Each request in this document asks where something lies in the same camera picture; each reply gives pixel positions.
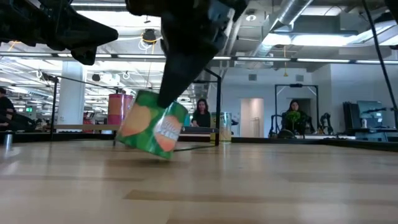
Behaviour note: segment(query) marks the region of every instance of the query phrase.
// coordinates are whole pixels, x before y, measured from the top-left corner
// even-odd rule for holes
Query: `dark hair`
[[[205,99],[199,99],[197,102],[197,110],[195,112],[199,113],[199,103],[204,102],[205,103],[205,112],[209,111],[209,106],[207,105],[207,101]]]
[[[293,103],[296,103],[297,105],[299,105],[299,101],[298,101],[298,100],[292,100],[292,101],[290,102],[288,111],[292,111],[292,104],[293,104]]]

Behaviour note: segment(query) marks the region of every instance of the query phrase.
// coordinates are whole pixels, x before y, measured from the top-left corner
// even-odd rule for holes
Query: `woman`
[[[197,109],[193,112],[192,126],[210,128],[210,113],[205,99],[198,100]]]
[[[292,111],[297,111],[300,113],[300,118],[294,124],[286,118],[287,114]],[[309,123],[310,125],[311,132],[315,132],[312,126],[311,117],[309,117],[306,113],[300,110],[299,102],[297,100],[292,100],[290,102],[289,109],[282,115],[282,128],[287,129],[293,133],[305,134],[307,123]]]

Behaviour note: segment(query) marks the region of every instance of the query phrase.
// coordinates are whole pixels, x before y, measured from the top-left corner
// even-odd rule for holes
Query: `white pillar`
[[[86,71],[83,65],[78,62],[63,62],[62,76],[74,80],[86,81]],[[60,85],[57,124],[83,124],[86,85],[64,78],[61,79]]]

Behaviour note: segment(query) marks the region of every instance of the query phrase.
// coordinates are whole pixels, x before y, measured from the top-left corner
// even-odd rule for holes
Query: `person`
[[[0,114],[12,120],[12,114],[9,114],[7,112],[14,113],[15,108],[11,100],[6,97],[6,93],[7,91],[4,88],[0,87]],[[7,122],[0,121],[0,129],[5,130],[7,129],[7,126],[8,126]]]
[[[193,112],[192,126],[210,128],[210,113],[205,99],[198,100],[197,109]]]
[[[291,111],[297,111],[300,113],[300,118],[293,124],[293,122],[286,119],[287,114]],[[310,125],[312,133],[315,132],[312,126],[312,119],[304,111],[300,110],[299,102],[292,100],[289,105],[289,109],[282,115],[282,129],[287,129],[293,133],[305,134],[307,124]]]

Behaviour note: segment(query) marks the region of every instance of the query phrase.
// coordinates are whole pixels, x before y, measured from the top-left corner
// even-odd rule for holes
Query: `ceiling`
[[[229,34],[229,41],[226,44],[225,55],[250,55],[261,44],[264,36],[264,24],[266,17],[277,13],[280,9],[281,0],[258,0],[251,1],[248,9],[253,9],[253,15],[256,19],[247,21],[246,14],[242,15],[241,23],[237,26],[235,24],[236,33],[233,30]],[[381,10],[384,7],[382,0],[367,1],[373,11]],[[75,9],[82,15],[89,17],[95,21],[103,23],[107,26],[113,27],[119,32],[119,39],[103,45],[98,48],[98,54],[163,54],[160,49],[160,44],[155,45],[142,44],[141,34],[144,29],[155,29],[157,35],[160,36],[160,18],[133,16],[126,12],[124,1],[86,1],[76,0],[73,2]],[[321,21],[334,19],[338,23],[341,30],[355,30],[362,33],[368,30],[368,23],[366,18],[360,16],[363,12],[360,0],[314,0],[309,7],[304,10],[302,15],[295,23],[295,29],[301,29],[308,25],[308,16]],[[307,32],[320,32],[319,30],[310,30]],[[54,52],[46,45],[38,45],[36,47],[28,47],[22,43],[10,42],[0,46],[0,52]],[[384,56],[389,56],[391,50],[389,47],[383,47],[382,53]],[[326,47],[326,46],[310,46],[310,45],[285,45],[273,46],[269,51],[269,55],[273,57],[299,57],[299,58],[360,58],[360,59],[374,59],[377,58],[374,53],[374,46],[372,44],[361,44],[351,47]],[[237,71],[248,69],[239,67],[235,64],[229,63],[223,65],[222,70],[226,71],[225,75],[236,74]],[[316,70],[322,64],[314,63],[284,63],[274,62],[268,65],[268,68],[278,71],[285,67],[302,69],[302,73]],[[131,94],[136,94],[140,89],[151,88],[152,91],[157,91],[160,87],[163,74],[163,62],[109,62],[97,61],[92,67],[85,66],[87,71],[87,81],[99,85],[118,86],[119,88],[127,90]],[[2,58],[0,60],[0,85],[9,86],[10,84],[25,84],[25,85],[48,85],[46,81],[39,78],[38,71],[62,76],[62,61],[59,60],[25,60],[20,58]],[[93,74],[101,76],[113,75],[119,76],[116,81],[109,82],[94,82],[91,78]],[[208,79],[206,76],[201,76],[202,79]],[[226,82],[239,83],[235,80],[233,75],[226,79]],[[27,91],[21,91],[15,88],[9,88],[12,91],[12,100],[18,105],[39,105],[42,107],[41,113],[48,113],[52,101],[53,89],[51,87],[21,87]],[[206,85],[192,84],[187,91],[185,91],[180,99],[183,104],[190,110],[194,109],[195,100],[207,95]],[[48,97],[40,94],[33,94],[37,91]],[[93,110],[99,113],[106,113],[107,110],[107,95],[113,93],[111,90],[98,89],[86,86],[86,110]],[[103,106],[95,106],[98,101]]]

